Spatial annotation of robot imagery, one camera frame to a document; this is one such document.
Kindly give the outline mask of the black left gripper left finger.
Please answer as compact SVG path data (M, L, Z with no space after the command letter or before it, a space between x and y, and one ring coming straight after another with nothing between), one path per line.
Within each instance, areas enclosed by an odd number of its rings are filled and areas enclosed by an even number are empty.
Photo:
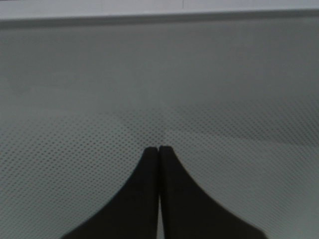
M155 239L159 212L159 152L143 151L136 168L116 195L65 239Z

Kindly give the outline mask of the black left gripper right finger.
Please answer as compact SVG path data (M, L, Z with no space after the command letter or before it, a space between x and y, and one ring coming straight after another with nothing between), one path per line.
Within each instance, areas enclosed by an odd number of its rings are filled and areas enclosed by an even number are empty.
M170 146L159 148L160 203L166 239L264 239L258 228L208 196Z

